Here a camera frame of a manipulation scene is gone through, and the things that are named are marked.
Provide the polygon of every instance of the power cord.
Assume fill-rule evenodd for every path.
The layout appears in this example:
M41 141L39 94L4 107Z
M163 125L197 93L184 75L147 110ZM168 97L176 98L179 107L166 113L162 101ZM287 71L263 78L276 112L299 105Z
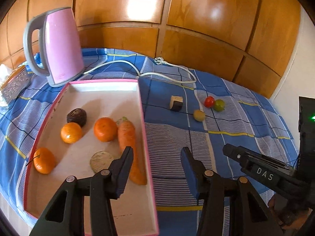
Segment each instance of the power cord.
M157 65L163 65L163 64L165 64L165 65L169 65L169 66L174 66L174 67L181 68L181 69L183 69L184 71L188 72L188 73L193 77L194 80L193 80L193 81L178 81L178 80L172 79L172 78L170 78L170 77L168 77L168 76L166 76L166 75L163 75L163 74L160 74L160 73L154 73L154 72L148 72L148 73L140 74L139 70L134 66L134 64L132 64L132 63L130 63L130 62L128 62L128 61L125 61L125 60L114 60L114 61L106 62L106 63L100 64L100 65L98 65L98 66L92 68L91 70L88 70L88 71L84 72L83 74L86 75L86 74L88 74L88 73L90 73L90 72L96 70L97 68L100 68L100 67L102 67L102 66L105 66L105 65L108 65L108 64L112 64L112 63L115 63L115 62L123 62L123 63L126 63L126 64L130 65L131 67L133 67L133 69L136 71L136 73L137 73L137 75L138 75L139 77L143 77L143 76L146 76L146 75L156 75L156 76L160 76L160 77L163 77L163 78L165 78L165 79L168 79L168 80L170 80L170 81L172 81L172 82L181 83L181 84L182 84L182 83L195 83L195 82L197 81L195 75L193 75L193 73L190 72L188 69L186 69L185 67L182 67L182 66L178 66L178 65L174 65L174 64L168 63L168 62L164 61L164 59L163 59L162 57L157 57L157 58L155 58L155 59L154 59L154 62L155 62Z

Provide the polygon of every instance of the bed sheet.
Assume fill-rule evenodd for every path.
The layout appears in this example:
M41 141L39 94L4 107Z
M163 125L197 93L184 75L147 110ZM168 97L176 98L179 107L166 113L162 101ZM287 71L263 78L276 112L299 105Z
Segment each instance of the bed sheet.
M156 65L153 59L131 51L82 49L82 54L87 69L103 62L126 60L141 73L158 72L177 80L192 80L182 69ZM39 54L35 60L41 65ZM79 79L138 79L161 236L195 235L201 215L202 202L197 206L182 170L182 147L188 146L194 158L201 160L207 169L227 178L243 175L239 164L223 155L222 148L227 143L290 165L297 159L292 135L268 99L212 74L190 71L196 76L196 83L174 84L159 76L138 78L132 67L118 62ZM10 104L12 108L0 115L0 192L15 212L33 226L36 220L23 211L25 165L45 115L62 87L50 87L45 77L29 73L31 84ZM183 97L180 112L169 110L171 96ZM223 99L225 110L205 108L207 96ZM206 113L204 122L194 120L195 109ZM273 191L248 179L267 202ZM223 234L228 232L228 215L226 207Z

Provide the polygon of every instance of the kettle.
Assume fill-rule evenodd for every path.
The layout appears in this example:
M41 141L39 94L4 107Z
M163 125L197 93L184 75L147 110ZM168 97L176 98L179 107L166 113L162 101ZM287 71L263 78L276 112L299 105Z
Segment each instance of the kettle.
M38 44L43 68L36 64L32 33L39 29ZM78 78L84 71L83 57L71 7L44 12L30 20L23 35L24 54L31 70L46 76L52 87Z

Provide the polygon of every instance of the screw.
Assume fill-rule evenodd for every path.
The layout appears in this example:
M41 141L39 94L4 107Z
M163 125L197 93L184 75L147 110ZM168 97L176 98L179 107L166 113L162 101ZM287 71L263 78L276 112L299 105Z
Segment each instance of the screw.
M239 178L239 181L240 181L241 183L243 183L243 184L246 184L246 183L248 182L248 179L247 179L246 177L244 177L244 176L241 176L241 177Z
M71 183L71 182L74 181L74 179L75 179L74 176L68 176L67 179L66 179L66 181L67 181L68 183Z
M102 176L107 176L107 175L109 175L109 170L102 170L102 171L100 172L100 174L101 174Z
M204 174L206 175L206 176L213 176L213 171L212 170L206 170L205 172L204 172Z

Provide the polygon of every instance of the tangerine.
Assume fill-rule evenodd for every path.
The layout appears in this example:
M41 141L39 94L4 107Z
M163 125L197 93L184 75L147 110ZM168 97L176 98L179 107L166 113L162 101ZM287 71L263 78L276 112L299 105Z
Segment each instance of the tangerine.
M102 142L110 142L117 136L117 125L109 117L99 118L94 124L94 135Z
M73 144L83 136L83 133L78 123L69 122L62 127L60 136L65 143Z
M42 174L49 174L56 166L55 156L45 147L40 147L34 153L34 167Z

